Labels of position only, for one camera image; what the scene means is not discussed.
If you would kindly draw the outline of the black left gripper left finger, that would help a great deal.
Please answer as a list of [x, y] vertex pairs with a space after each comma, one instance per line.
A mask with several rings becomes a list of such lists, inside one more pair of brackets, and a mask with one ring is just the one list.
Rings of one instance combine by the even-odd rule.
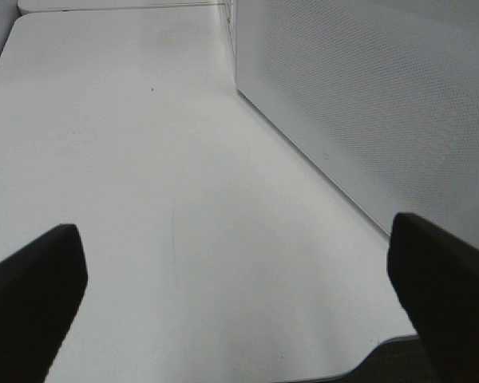
[[81, 236], [60, 224], [0, 262], [0, 382], [43, 382], [88, 284]]

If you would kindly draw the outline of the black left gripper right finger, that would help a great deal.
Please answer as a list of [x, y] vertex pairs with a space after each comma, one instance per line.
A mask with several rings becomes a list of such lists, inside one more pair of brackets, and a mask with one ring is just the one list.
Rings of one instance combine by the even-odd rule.
[[479, 250], [413, 213], [394, 217], [386, 269], [444, 382], [479, 382]]

